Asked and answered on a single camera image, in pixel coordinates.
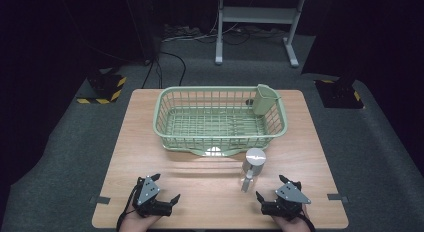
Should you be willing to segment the silver metal cup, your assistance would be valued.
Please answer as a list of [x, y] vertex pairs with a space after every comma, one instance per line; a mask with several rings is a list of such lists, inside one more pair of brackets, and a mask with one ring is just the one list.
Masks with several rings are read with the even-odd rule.
[[262, 172], [266, 160], [266, 154], [262, 149], [251, 148], [246, 152], [240, 180], [242, 192], [249, 190], [254, 183], [254, 179]]

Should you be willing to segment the green plastic cutlery holder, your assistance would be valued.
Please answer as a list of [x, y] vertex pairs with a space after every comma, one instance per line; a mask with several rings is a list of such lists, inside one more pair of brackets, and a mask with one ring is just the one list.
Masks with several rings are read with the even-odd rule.
[[258, 84], [253, 99], [253, 113], [265, 115], [279, 98], [280, 95], [274, 89], [265, 84]]

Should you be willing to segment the green plastic dish basket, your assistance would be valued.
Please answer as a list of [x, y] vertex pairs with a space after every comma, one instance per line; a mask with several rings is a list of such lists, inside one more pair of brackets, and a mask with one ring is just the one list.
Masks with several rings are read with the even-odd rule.
[[182, 86], [163, 90], [153, 130], [165, 149], [198, 156], [227, 157], [265, 149], [284, 135], [288, 122], [282, 96], [265, 115], [255, 115], [256, 86]]

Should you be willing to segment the black yellow striped base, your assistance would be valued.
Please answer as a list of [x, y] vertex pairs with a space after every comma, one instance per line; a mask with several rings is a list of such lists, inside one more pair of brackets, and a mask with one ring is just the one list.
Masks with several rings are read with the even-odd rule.
[[314, 84], [325, 108], [364, 108], [359, 93], [351, 85], [343, 86], [332, 80], [315, 80]]
[[109, 104], [117, 101], [126, 78], [121, 75], [86, 79], [75, 98], [80, 104]]

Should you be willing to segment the person's left hand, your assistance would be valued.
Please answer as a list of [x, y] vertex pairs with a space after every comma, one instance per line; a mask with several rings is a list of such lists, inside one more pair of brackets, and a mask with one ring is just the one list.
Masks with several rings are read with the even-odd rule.
[[161, 216], [141, 217], [138, 214], [130, 213], [124, 217], [118, 232], [147, 232]]

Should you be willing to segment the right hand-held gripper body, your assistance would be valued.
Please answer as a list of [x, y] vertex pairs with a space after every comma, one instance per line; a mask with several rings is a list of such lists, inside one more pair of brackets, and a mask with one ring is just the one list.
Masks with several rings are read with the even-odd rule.
[[266, 201], [263, 197], [260, 197], [263, 215], [292, 220], [303, 211], [304, 205], [311, 203], [311, 200], [299, 189], [298, 182], [285, 182], [275, 190], [275, 194], [276, 198], [272, 201]]

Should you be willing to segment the person's right hand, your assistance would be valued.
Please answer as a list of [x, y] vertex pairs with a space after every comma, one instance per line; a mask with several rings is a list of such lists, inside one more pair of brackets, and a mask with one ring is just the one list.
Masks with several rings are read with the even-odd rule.
[[272, 216], [272, 219], [280, 227], [282, 232], [311, 232], [307, 223], [300, 218], [294, 218], [288, 221], [282, 217]]

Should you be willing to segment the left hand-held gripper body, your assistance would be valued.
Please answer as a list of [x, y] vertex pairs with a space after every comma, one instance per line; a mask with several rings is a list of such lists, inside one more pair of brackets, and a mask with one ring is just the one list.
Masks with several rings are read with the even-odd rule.
[[169, 202], [158, 201], [156, 196], [159, 192], [156, 181], [139, 177], [132, 202], [135, 212], [141, 217], [170, 216], [173, 206], [170, 206]]

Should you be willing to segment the grey tape strip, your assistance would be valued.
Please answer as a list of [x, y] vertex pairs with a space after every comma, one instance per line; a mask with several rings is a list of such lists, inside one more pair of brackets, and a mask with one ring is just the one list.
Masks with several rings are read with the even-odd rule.
[[108, 205], [110, 203], [111, 198], [103, 197], [103, 196], [91, 196], [89, 199], [90, 204], [104, 204]]
[[347, 196], [342, 196], [339, 193], [331, 193], [331, 194], [327, 194], [327, 198], [330, 201], [341, 201], [342, 203], [349, 203], [349, 199]]

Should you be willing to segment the grey metal stand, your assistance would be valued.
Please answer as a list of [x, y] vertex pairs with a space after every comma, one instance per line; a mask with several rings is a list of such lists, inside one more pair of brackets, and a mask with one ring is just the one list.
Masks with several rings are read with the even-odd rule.
[[292, 46], [295, 32], [300, 20], [305, 0], [298, 0], [294, 8], [261, 8], [261, 7], [231, 7], [225, 6], [224, 0], [218, 0], [217, 40], [215, 63], [223, 63], [223, 24], [224, 23], [261, 23], [289, 25], [287, 37], [283, 38], [290, 65], [299, 66], [298, 59]]

